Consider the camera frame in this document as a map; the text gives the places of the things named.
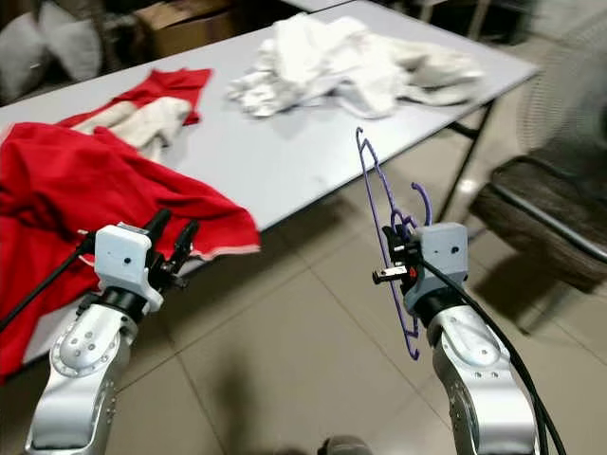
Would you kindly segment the grey folding table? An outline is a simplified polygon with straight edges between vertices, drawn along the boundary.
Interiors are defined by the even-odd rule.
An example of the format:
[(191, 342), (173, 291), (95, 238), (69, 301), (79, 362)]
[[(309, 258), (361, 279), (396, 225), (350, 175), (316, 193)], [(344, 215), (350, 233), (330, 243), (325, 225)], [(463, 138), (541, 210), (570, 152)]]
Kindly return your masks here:
[(260, 43), (272, 36), (272, 30), (264, 27), (5, 105), (0, 109), (0, 129), (5, 133), (17, 122), (52, 124), (85, 113), (143, 82), (153, 69), (211, 69), (199, 99), (200, 124), (182, 131), (166, 164), (246, 208), (257, 228), (265, 230), (360, 177), (355, 143), (359, 127), (369, 136), (378, 157), (389, 160), (474, 110), (491, 107), (538, 73), (536, 65), (502, 49), (365, 0), (316, 13), (324, 22), (341, 17), (359, 19), (374, 33), (468, 53), (486, 73), (476, 99), (447, 107), (407, 103), (377, 120), (351, 116), (334, 105), (290, 110), (270, 118), (248, 117), (227, 100), (227, 86), (246, 72)]

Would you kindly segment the purple plastic hanger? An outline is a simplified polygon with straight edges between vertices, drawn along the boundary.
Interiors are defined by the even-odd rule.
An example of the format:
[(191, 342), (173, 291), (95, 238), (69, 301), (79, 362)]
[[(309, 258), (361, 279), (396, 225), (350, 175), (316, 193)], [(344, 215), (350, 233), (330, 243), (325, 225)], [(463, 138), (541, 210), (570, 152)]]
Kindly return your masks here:
[[(380, 157), (377, 155), (376, 148), (370, 143), (364, 127), (357, 126), (355, 131), (353, 131), (353, 137), (355, 138), (357, 152), (359, 152), (361, 186), (364, 189), (365, 195), (367, 195), (370, 217), (372, 217), (372, 221), (376, 224), (378, 255), (380, 255), (383, 267), (386, 267), (382, 259), (382, 226), (391, 225), (394, 227), (395, 233), (397, 233), (397, 224), (414, 224), (414, 234), (414, 231), (418, 230), (420, 226), (428, 226), (433, 221), (431, 198), (428, 195), (428, 191), (420, 183), (412, 182), (409, 185), (413, 191), (416, 191), (422, 203), (422, 208), (424, 208), (424, 220), (419, 224), (412, 215), (404, 212), (398, 206), (398, 203), (395, 202), (389, 178), (387, 178), (387, 174), (381, 168)], [(380, 222), (380, 211), (377, 209), (376, 192), (372, 188), (372, 177), (377, 179), (382, 189), (382, 194), (386, 198), (385, 201), (389, 211), (387, 211), (387, 216), (385, 217), (385, 224), (381, 224)], [(403, 302), (402, 292), (398, 290), (398, 287), (389, 285), (389, 291), (392, 303), (394, 304), (395, 314), (397, 315), (397, 321), (399, 322), (400, 334), (402, 334), (404, 346), (406, 346), (406, 352), (411, 360), (419, 360), (421, 353), (419, 348), (415, 346), (420, 338), (421, 328), (419, 318), (409, 313), (407, 304)]]

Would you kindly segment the large red t-shirt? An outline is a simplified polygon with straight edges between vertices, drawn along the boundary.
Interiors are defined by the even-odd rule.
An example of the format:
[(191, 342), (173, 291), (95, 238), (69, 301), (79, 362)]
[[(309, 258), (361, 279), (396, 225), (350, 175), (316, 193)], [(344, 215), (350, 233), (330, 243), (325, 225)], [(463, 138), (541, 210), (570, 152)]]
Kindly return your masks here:
[(97, 289), (89, 261), (47, 277), (79, 245), (83, 231), (125, 222), (142, 226), (160, 209), (173, 214), (156, 250), (168, 255), (176, 234), (199, 220), (193, 254), (201, 259), (255, 254), (254, 218), (215, 188), (140, 156), (109, 131), (14, 124), (0, 149), (0, 308), (14, 320), (0, 335), (0, 376), (21, 369), (36, 325), (83, 292)]

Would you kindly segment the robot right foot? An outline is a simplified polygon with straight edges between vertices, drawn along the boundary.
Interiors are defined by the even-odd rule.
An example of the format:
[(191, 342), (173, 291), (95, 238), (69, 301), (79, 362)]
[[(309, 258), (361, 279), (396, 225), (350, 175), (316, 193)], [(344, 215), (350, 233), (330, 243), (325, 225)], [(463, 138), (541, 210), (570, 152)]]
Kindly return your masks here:
[(330, 436), (318, 447), (317, 455), (374, 455), (364, 439), (356, 436)]

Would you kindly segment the grey cushion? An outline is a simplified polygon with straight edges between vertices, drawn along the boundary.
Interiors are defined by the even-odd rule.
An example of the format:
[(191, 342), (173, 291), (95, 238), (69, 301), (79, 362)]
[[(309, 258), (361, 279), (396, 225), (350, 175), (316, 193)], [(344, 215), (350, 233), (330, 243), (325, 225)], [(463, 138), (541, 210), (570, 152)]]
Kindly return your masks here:
[(74, 82), (100, 75), (102, 45), (90, 21), (75, 19), (52, 3), (43, 3), (38, 21), (49, 52)]
[(42, 85), (51, 55), (34, 12), (9, 21), (0, 33), (1, 82), (6, 99), (17, 99)]

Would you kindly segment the white garment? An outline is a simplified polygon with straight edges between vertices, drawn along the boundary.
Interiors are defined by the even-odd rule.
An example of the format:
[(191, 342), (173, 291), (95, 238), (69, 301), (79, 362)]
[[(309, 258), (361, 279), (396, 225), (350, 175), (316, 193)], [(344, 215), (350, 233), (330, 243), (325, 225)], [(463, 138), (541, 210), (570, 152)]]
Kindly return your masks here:
[(324, 97), (352, 116), (385, 118), (398, 108), (406, 81), (394, 40), (352, 17), (325, 23), (299, 13), (273, 23), (251, 69), (230, 80), (227, 99), (255, 118), (312, 107)]

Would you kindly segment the brown stool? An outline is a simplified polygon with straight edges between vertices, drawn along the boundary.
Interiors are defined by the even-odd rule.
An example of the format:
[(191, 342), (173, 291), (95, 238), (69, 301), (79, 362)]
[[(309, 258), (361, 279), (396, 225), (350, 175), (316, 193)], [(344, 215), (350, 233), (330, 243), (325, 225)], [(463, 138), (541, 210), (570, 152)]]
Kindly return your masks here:
[(607, 182), (519, 155), (493, 169), (469, 213), (582, 292), (607, 284)]

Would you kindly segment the cream garment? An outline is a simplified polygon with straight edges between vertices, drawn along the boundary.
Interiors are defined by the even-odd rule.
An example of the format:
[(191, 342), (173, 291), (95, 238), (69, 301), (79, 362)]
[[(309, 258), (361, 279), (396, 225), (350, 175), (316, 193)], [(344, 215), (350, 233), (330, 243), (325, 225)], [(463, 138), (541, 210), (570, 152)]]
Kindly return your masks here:
[(372, 92), (391, 104), (404, 99), (446, 107), (480, 95), (485, 73), (468, 53), (377, 34), (365, 36), (363, 44)]

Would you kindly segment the small red garment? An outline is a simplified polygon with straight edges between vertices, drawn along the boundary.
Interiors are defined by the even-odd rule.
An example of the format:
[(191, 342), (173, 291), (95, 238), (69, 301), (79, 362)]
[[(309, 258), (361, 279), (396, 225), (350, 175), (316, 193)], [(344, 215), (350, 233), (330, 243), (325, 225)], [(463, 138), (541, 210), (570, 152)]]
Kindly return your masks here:
[(175, 72), (160, 72), (160, 70), (152, 69), (143, 82), (130, 88), (124, 94), (113, 97), (113, 99), (99, 108), (86, 110), (85, 113), (77, 114), (77, 116), (64, 118), (64, 120), (58, 121), (57, 125), (74, 127), (83, 124), (87, 118), (92, 118), (96, 114), (102, 113), (105, 108), (113, 107), (114, 104), (130, 102), (135, 107), (143, 107), (143, 105), (159, 100), (160, 97), (176, 97), (177, 99), (185, 100), (190, 104), (190, 112), (188, 112), (188, 116), (185, 118), (185, 125), (199, 124), (201, 120), (198, 113), (199, 97), (201, 91), (208, 85), (212, 72), (211, 68), (183, 68), (175, 70)]

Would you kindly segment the plain brown cardboard box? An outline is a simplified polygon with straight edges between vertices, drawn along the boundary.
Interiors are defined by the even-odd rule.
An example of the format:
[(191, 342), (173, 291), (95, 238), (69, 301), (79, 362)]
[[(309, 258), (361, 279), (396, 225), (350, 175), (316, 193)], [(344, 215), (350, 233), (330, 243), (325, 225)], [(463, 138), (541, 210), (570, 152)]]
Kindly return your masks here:
[(134, 12), (158, 58), (207, 46), (234, 34), (231, 0), (159, 0)]

